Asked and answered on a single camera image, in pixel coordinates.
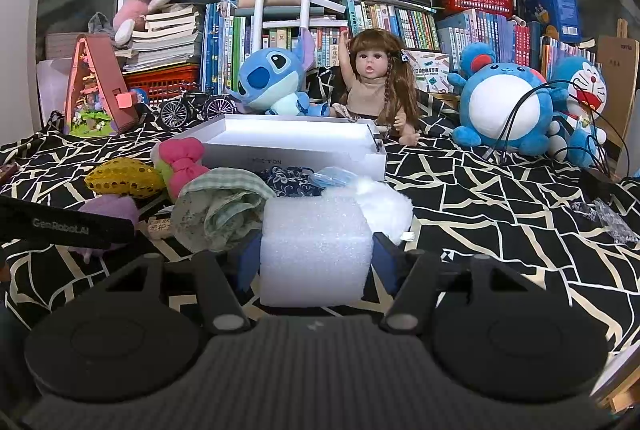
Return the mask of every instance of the doll's brown hair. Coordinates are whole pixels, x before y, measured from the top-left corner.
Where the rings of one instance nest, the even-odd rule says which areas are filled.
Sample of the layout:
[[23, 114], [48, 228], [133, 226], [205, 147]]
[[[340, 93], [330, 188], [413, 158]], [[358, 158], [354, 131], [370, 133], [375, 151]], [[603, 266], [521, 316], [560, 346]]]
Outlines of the doll's brown hair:
[[383, 29], [366, 29], [358, 34], [349, 47], [349, 58], [353, 74], [356, 70], [356, 56], [363, 50], [386, 52], [388, 66], [385, 81], [385, 106], [378, 116], [380, 124], [392, 125], [400, 110], [404, 109], [406, 120], [414, 127], [418, 126], [418, 104], [416, 99], [415, 75], [411, 65], [402, 61], [401, 51], [404, 44], [397, 36]]

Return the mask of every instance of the black and white patterned blanket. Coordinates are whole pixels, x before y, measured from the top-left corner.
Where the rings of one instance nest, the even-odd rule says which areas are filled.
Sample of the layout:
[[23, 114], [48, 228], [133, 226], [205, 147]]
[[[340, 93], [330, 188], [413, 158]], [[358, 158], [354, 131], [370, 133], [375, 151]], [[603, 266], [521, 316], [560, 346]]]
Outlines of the black and white patterned blanket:
[[[486, 148], [463, 150], [447, 138], [456, 125], [452, 110], [431, 97], [421, 107], [426, 133], [419, 145], [386, 143], [386, 180], [414, 203], [416, 238], [410, 247], [453, 261], [476, 253], [492, 255], [599, 320], [610, 350], [622, 350], [636, 340], [640, 246], [615, 244], [605, 230], [570, 209], [572, 201], [582, 198], [578, 171], [549, 159], [517, 155], [508, 155], [498, 167], [481, 158]], [[116, 156], [150, 162], [153, 146], [170, 136], [150, 117], [138, 129], [106, 139], [79, 140], [53, 129], [44, 131], [0, 149], [0, 163], [12, 160], [22, 168], [0, 193], [57, 207], [79, 207], [93, 197], [83, 182], [92, 168]], [[616, 187], [612, 201], [636, 232], [640, 230], [638, 199], [638, 183], [628, 179]], [[143, 221], [167, 204], [164, 197], [141, 204]], [[190, 255], [173, 239], [151, 241], [143, 233], [128, 247], [86, 265], [64, 247], [12, 241], [2, 251], [12, 275], [5, 303], [28, 327], [141, 254], [159, 252], [171, 261]], [[258, 290], [255, 282], [242, 299], [250, 318], [299, 313], [264, 307]], [[391, 302], [372, 273], [361, 301], [305, 312], [364, 311], [377, 319]], [[170, 305], [195, 316], [192, 291], [173, 296]]]

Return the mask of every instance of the white wall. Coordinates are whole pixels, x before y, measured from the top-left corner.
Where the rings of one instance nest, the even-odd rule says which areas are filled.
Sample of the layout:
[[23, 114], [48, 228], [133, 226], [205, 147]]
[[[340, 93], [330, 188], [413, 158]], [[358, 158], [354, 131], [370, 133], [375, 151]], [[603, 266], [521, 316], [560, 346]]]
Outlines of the white wall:
[[35, 76], [38, 0], [0, 0], [0, 144], [40, 129]]

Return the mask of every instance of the doraemon plush toy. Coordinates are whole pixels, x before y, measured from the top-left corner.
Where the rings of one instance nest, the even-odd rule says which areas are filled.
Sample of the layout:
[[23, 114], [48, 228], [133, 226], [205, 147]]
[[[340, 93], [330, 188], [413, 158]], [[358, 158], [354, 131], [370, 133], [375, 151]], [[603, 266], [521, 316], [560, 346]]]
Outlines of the doraemon plush toy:
[[[519, 99], [545, 82], [540, 73], [528, 66], [495, 60], [491, 47], [473, 43], [462, 52], [461, 74], [452, 72], [447, 78], [462, 87], [461, 126], [452, 133], [453, 140], [461, 146], [495, 145]], [[497, 146], [523, 155], [542, 155], [548, 147], [546, 131], [552, 116], [550, 91], [541, 88], [518, 108], [509, 138], [505, 142], [505, 132]]]
[[329, 105], [311, 104], [309, 96], [300, 92], [315, 48], [311, 33], [301, 28], [295, 50], [257, 50], [238, 72], [238, 92], [228, 93], [251, 110], [268, 115], [328, 116]]
[[586, 58], [568, 56], [554, 68], [551, 81], [555, 80], [564, 80], [553, 83], [555, 88], [562, 91], [564, 98], [554, 102], [547, 153], [559, 161], [567, 159], [582, 168], [595, 164], [591, 155], [604, 161], [605, 155], [598, 145], [604, 144], [607, 133], [592, 121], [602, 113], [607, 102], [604, 79]]

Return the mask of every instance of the blue round plush toy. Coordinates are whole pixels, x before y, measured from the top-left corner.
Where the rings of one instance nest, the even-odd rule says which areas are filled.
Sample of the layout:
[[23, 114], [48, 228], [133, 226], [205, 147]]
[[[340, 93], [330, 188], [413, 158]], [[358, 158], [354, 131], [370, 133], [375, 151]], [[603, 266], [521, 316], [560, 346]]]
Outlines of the blue round plush toy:
[[[495, 60], [491, 47], [473, 43], [462, 52], [461, 74], [448, 76], [451, 84], [462, 87], [461, 126], [452, 133], [461, 146], [495, 145], [519, 99], [545, 82], [528, 66]], [[505, 132], [497, 146], [523, 155], [542, 155], [548, 147], [546, 131], [552, 116], [550, 91], [541, 88], [518, 108], [509, 138], [506, 140]]]
[[559, 98], [554, 99], [547, 153], [581, 168], [595, 165], [594, 158], [605, 161], [606, 154], [598, 145], [604, 144], [607, 134], [593, 124], [607, 103], [607, 85], [603, 77], [591, 61], [581, 56], [568, 56], [554, 68], [551, 82], [558, 79], [564, 81], [553, 83]]

